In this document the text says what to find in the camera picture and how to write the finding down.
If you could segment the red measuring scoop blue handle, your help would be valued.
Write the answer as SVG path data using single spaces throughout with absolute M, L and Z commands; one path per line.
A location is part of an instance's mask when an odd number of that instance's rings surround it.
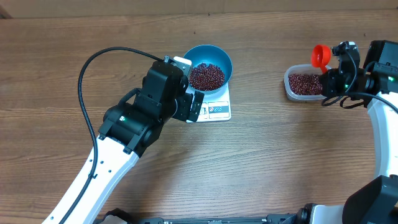
M 316 45 L 312 50 L 311 64 L 315 68 L 320 68 L 322 73 L 328 71 L 327 65 L 331 59 L 331 49 L 326 45 Z

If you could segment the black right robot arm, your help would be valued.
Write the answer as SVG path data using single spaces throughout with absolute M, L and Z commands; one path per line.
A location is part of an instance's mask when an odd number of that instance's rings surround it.
M 329 48 L 316 45 L 312 66 L 322 75 L 322 106 L 333 103 L 367 109 L 376 156 L 375 178 L 344 205 L 306 204 L 289 223 L 397 223 L 397 43 L 374 40 L 360 62 L 358 46 L 344 41 Z

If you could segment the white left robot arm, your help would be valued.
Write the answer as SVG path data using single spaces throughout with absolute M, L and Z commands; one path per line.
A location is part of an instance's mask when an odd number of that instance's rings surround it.
M 108 109 L 95 146 L 45 223 L 93 223 L 114 188 L 158 140 L 170 119 L 196 122 L 204 94 L 187 92 L 192 62 L 155 61 L 142 81 Z

